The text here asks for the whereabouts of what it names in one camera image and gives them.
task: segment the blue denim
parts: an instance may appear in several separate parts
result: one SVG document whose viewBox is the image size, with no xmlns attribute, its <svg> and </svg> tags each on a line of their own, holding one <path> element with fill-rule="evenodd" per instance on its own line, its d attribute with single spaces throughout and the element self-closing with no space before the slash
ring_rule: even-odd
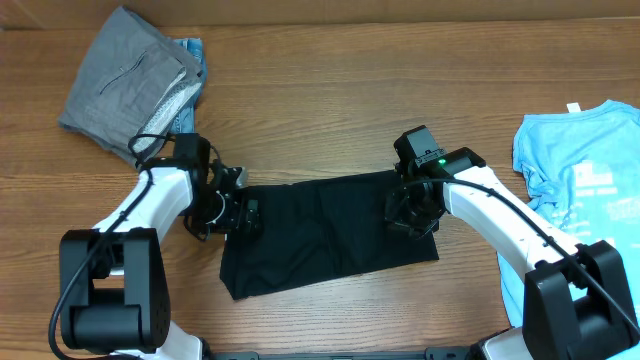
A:
<svg viewBox="0 0 640 360">
<path fill-rule="evenodd" d="M 513 144 L 529 206 L 560 230 L 591 245 L 605 240 L 624 262 L 640 315 L 640 110 L 607 100 L 581 112 L 526 115 Z M 498 256 L 509 321 L 522 325 L 524 285 Z M 574 299 L 585 290 L 571 287 Z M 640 359 L 640 347 L 612 359 Z"/>
<path fill-rule="evenodd" d="M 171 125 L 171 129 L 169 132 L 172 134 L 179 133 L 194 133 L 196 132 L 196 114 L 195 114 L 195 106 L 198 97 L 202 93 L 202 89 L 204 88 L 204 83 L 207 80 L 207 62 L 204 58 L 204 52 L 202 51 L 202 40 L 197 38 L 188 38 L 188 39 L 175 39 L 176 43 L 187 49 L 193 57 L 196 58 L 202 64 L 202 86 L 200 89 L 193 94 L 191 99 L 187 101 L 184 108 L 178 113 L 176 118 L 173 120 Z"/>
</svg>

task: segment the wood grain surface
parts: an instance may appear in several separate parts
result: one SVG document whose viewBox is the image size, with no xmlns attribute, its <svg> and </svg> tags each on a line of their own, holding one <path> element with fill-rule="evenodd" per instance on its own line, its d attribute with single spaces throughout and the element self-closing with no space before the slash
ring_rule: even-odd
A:
<svg viewBox="0 0 640 360">
<path fill-rule="evenodd" d="M 251 184 L 392 168 L 393 141 L 427 125 L 468 146 L 526 200 L 512 171 L 526 113 L 607 98 L 640 105 L 640 21 L 172 28 L 205 41 L 198 131 Z M 0 33 L 0 358 L 48 359 L 58 243 L 93 226 L 136 173 L 58 128 L 94 31 Z M 420 350 L 508 326 L 495 252 L 449 216 L 441 260 L 234 302 L 218 279 L 224 242 L 176 222 L 162 244 L 172 314 L 215 351 Z"/>
<path fill-rule="evenodd" d="M 119 5 L 129 7 L 155 26 L 556 20 L 640 15 L 640 2 L 636 0 L 0 0 L 0 27 L 99 29 Z"/>
</svg>

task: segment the wooden table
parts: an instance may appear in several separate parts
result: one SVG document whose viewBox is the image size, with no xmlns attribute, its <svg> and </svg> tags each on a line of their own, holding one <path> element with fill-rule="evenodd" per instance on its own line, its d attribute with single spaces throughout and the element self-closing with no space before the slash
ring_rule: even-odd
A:
<svg viewBox="0 0 640 360">
<path fill-rule="evenodd" d="M 393 141 L 426 124 L 468 146 L 526 200 L 512 171 L 523 114 L 607 98 L 640 105 L 640 20 L 164 29 L 201 37 L 209 78 L 197 130 L 251 184 L 392 168 Z M 56 118 L 94 31 L 0 33 L 0 357 L 43 359 L 58 242 L 93 226 L 136 173 Z M 508 326 L 495 252 L 446 217 L 441 260 L 234 302 L 224 243 L 179 222 L 162 245 L 173 319 L 215 351 L 419 350 Z"/>
</svg>

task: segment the shirt tag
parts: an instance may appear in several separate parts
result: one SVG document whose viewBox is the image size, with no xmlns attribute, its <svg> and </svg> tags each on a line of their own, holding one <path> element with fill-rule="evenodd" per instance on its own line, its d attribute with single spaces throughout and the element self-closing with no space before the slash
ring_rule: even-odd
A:
<svg viewBox="0 0 640 360">
<path fill-rule="evenodd" d="M 582 111 L 582 110 L 580 110 L 580 104 L 578 104 L 578 103 L 567 104 L 567 109 L 569 109 L 569 112 L 580 112 L 580 111 Z"/>
</svg>

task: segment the black mount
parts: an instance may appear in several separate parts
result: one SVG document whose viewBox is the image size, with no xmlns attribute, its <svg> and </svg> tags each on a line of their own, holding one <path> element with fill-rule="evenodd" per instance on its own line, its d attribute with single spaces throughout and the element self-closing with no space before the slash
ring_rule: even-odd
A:
<svg viewBox="0 0 640 360">
<path fill-rule="evenodd" d="M 486 165 L 468 148 L 447 153 L 424 125 L 403 133 L 393 147 L 400 158 L 395 171 L 405 184 L 428 178 L 453 178 L 454 174 L 470 167 Z M 385 203 L 388 227 L 406 231 L 410 236 L 438 230 L 438 220 L 444 212 L 442 184 L 425 183 L 399 189 L 389 194 Z"/>
<path fill-rule="evenodd" d="M 605 241 L 577 247 L 578 263 L 637 324 L 618 251 Z M 567 260 L 540 262 L 525 275 L 522 334 L 534 359 L 606 359 L 638 344 L 638 334 L 609 303 L 591 289 L 573 301 L 569 283 L 585 287 Z"/>
<path fill-rule="evenodd" d="M 185 228 L 201 241 L 212 233 L 259 233 L 258 201 L 239 191 L 246 186 L 246 169 L 226 167 L 218 159 L 209 163 L 211 144 L 198 134 L 177 134 L 175 142 L 172 157 L 150 159 L 143 169 L 177 167 L 189 172 L 193 202 L 183 214 Z M 207 183 L 209 170 L 214 176 Z"/>
<path fill-rule="evenodd" d="M 70 230 L 60 241 L 60 291 L 100 239 L 97 230 Z M 70 349 L 108 354 L 117 349 L 153 353 L 169 333 L 171 304 L 155 229 L 114 233 L 81 273 L 60 314 Z M 113 268 L 124 269 L 124 288 L 96 289 Z"/>
</svg>

